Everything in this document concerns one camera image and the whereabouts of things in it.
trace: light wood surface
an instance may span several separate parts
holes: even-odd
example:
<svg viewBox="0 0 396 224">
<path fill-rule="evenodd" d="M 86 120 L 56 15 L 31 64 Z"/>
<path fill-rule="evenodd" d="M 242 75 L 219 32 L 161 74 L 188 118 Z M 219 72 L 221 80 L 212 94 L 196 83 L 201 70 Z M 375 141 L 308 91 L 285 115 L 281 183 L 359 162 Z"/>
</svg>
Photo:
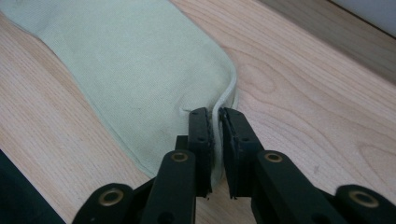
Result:
<svg viewBox="0 0 396 224">
<path fill-rule="evenodd" d="M 396 203 L 396 40 L 323 0 L 174 0 L 230 55 L 239 110 L 315 186 L 359 184 Z M 63 64 L 0 15 L 0 148 L 70 223 L 90 194 L 148 180 Z M 197 223 L 254 223 L 225 182 Z"/>
</svg>

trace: black object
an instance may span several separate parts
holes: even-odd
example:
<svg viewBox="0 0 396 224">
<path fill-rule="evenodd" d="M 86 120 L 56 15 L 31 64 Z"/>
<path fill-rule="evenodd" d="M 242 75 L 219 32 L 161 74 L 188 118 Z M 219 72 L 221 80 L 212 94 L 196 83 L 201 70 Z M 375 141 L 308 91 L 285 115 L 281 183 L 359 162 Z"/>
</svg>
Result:
<svg viewBox="0 0 396 224">
<path fill-rule="evenodd" d="M 1 149 L 0 223 L 64 223 Z"/>
<path fill-rule="evenodd" d="M 257 223 L 396 223 L 396 207 L 361 186 L 335 196 L 315 188 L 284 154 L 264 150 L 239 111 L 220 111 L 223 160 L 230 197 L 250 197 Z M 205 108 L 190 114 L 189 136 L 178 136 L 155 179 L 136 190 L 98 189 L 74 223 L 194 223 L 195 197 L 211 192 L 213 134 Z"/>
</svg>

